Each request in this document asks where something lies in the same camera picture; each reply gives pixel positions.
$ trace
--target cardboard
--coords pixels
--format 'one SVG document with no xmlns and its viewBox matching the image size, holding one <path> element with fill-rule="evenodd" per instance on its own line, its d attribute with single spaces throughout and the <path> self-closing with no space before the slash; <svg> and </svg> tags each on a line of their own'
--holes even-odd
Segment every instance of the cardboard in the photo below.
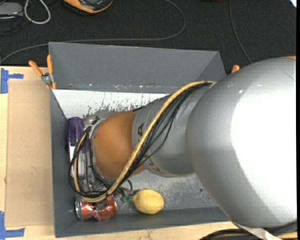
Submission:
<svg viewBox="0 0 300 240">
<path fill-rule="evenodd" d="M 8 84 L 5 226 L 52 225 L 50 92 L 41 79 Z"/>
</svg>

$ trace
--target purple object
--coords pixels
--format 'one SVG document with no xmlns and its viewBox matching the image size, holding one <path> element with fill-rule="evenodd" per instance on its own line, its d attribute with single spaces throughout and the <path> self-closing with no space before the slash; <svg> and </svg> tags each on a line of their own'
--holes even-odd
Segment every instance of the purple object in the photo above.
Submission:
<svg viewBox="0 0 300 240">
<path fill-rule="evenodd" d="M 66 146 L 70 143 L 72 146 L 76 145 L 77 140 L 80 138 L 81 134 L 85 129 L 84 122 L 80 117 L 71 117 L 66 121 L 65 130 L 65 141 Z M 90 142 L 86 142 L 82 147 L 82 152 L 87 152 L 90 150 Z"/>
</svg>

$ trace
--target orange handle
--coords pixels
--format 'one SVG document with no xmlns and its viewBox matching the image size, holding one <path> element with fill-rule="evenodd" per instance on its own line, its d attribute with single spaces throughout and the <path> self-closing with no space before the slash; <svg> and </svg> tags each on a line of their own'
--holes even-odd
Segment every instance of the orange handle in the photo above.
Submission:
<svg viewBox="0 0 300 240">
<path fill-rule="evenodd" d="M 47 67 L 48 67 L 49 74 L 52 74 L 54 72 L 54 68 L 53 68 L 53 65 L 52 65 L 50 54 L 46 57 L 46 64 L 47 64 Z"/>
<path fill-rule="evenodd" d="M 231 74 L 237 72 L 240 69 L 239 65 L 233 65 Z"/>
<path fill-rule="evenodd" d="M 33 68 L 33 70 L 37 73 L 39 77 L 42 77 L 44 73 L 33 60 L 29 60 L 29 65 L 31 68 Z"/>
</svg>

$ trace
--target wooden table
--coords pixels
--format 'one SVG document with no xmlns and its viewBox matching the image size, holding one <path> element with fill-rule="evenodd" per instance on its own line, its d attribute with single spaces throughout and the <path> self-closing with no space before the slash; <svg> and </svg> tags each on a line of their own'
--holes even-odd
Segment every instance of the wooden table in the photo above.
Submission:
<svg viewBox="0 0 300 240">
<path fill-rule="evenodd" d="M 25 79 L 37 80 L 38 75 L 33 71 L 31 67 L 16 67 L 16 66 L 0 66 L 0 78 L 1 68 L 8 70 L 10 74 L 20 73 L 24 74 Z M 5 177 L 6 177 L 6 155 L 7 155 L 7 116 L 8 116 L 8 94 L 0 94 L 0 211 L 5 211 Z M 24 225 L 24 236 L 18 239 L 25 240 L 52 240 L 56 239 L 54 236 L 54 226 L 51 225 Z M 203 236 L 206 236 L 212 232 L 223 229 L 236 229 L 237 227 L 230 221 L 208 223 L 199 225 L 169 227 L 160 229 L 149 229 L 139 231 L 129 231 L 120 233 L 107 233 L 89 236 L 74 236 L 65 237 L 64 239 L 72 240 L 199 240 Z"/>
</svg>

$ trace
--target yellow cable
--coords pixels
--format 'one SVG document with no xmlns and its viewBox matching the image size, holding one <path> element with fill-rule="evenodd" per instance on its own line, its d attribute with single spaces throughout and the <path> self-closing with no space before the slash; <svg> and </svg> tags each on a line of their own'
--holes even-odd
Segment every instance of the yellow cable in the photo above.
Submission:
<svg viewBox="0 0 300 240">
<path fill-rule="evenodd" d="M 108 189 L 108 191 L 106 192 L 106 194 L 111 195 L 118 187 L 118 185 L 120 184 L 120 182 L 123 180 L 123 178 L 126 176 L 127 172 L 129 171 L 131 165 L 133 164 L 133 162 L 135 161 L 142 145 L 144 144 L 146 138 L 148 137 L 151 129 L 153 128 L 153 126 L 156 124 L 156 122 L 159 120 L 160 116 L 162 115 L 162 113 L 167 109 L 167 107 L 184 91 L 186 91 L 187 89 L 197 86 L 197 85 L 201 85 L 201 84 L 215 84 L 215 81 L 195 81 L 195 82 L 191 82 L 186 84 L 185 86 L 181 87 L 180 89 L 178 89 L 175 93 L 173 93 L 166 101 L 165 103 L 162 105 L 162 107 L 158 110 L 158 112 L 155 114 L 155 116 L 153 117 L 152 121 L 150 122 L 150 124 L 148 125 L 148 127 L 146 128 L 146 130 L 144 131 L 143 135 L 141 136 L 138 144 L 135 146 L 129 160 L 127 161 L 125 167 L 123 168 L 121 174 L 119 175 L 119 177 L 116 179 L 116 181 L 113 183 L 113 185 Z M 77 165 L 77 159 L 74 160 L 74 164 L 73 165 Z M 77 176 L 77 170 L 76 168 L 74 168 L 74 182 L 75 184 L 78 184 L 78 182 L 76 183 L 76 176 Z M 91 203 L 97 203 L 100 202 L 102 200 L 104 200 L 107 195 L 105 193 L 102 194 L 101 196 L 98 197 L 82 197 L 85 201 L 87 202 L 91 202 Z"/>
</svg>

